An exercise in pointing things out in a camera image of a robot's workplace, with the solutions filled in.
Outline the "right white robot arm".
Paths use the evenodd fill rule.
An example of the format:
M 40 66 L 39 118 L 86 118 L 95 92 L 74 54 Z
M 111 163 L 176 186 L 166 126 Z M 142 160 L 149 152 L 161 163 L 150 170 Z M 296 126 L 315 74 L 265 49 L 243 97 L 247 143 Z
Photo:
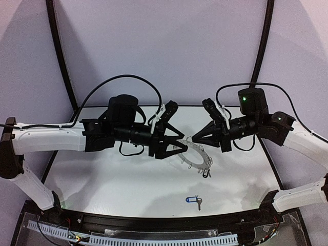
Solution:
M 212 121 L 192 136 L 192 141 L 229 152 L 234 141 L 250 135 L 295 150 L 327 167 L 327 139 L 309 130 L 297 115 L 278 111 L 269 113 L 265 92 L 261 88 L 238 91 L 242 117 L 231 119 L 218 100 L 202 101 Z M 260 204 L 262 212 L 278 214 L 289 209 L 327 202 L 327 177 L 289 190 L 267 193 Z

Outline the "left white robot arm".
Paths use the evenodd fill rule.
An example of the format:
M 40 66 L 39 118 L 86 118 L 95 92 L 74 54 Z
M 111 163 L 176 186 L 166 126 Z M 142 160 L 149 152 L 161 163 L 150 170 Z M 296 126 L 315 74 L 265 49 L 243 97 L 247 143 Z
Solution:
M 58 195 L 23 164 L 26 153 L 98 152 L 114 147 L 119 141 L 148 147 L 149 156 L 165 159 L 188 150 L 180 142 L 184 135 L 169 124 L 177 110 L 177 103 L 169 101 L 160 106 L 147 126 L 138 99 L 122 94 L 110 98 L 99 118 L 82 119 L 71 125 L 27 125 L 9 117 L 1 135 L 1 178 L 15 183 L 42 211 L 60 210 Z

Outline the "blue tag key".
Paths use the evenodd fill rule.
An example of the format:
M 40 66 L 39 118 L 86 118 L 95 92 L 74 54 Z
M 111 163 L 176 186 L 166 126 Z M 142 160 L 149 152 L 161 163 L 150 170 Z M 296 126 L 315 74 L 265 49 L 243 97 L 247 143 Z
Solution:
M 185 198 L 187 203 L 196 203 L 198 206 L 198 210 L 201 210 L 202 199 L 198 196 L 189 196 Z

